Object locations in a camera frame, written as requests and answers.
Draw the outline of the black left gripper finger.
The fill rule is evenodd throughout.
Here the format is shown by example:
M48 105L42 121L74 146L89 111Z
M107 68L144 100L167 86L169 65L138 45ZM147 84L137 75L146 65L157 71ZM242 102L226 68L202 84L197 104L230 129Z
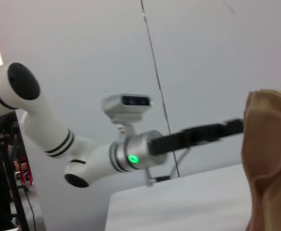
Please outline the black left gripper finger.
M224 123L223 136L233 136L243 133L243 119L237 118Z

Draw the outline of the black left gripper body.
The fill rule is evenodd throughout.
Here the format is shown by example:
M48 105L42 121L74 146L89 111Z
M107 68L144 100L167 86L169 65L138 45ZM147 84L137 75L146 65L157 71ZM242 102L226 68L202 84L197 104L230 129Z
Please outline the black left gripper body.
M203 142L214 142L226 134L226 124L211 124L187 128L177 133L162 136L150 141L150 154L162 155Z

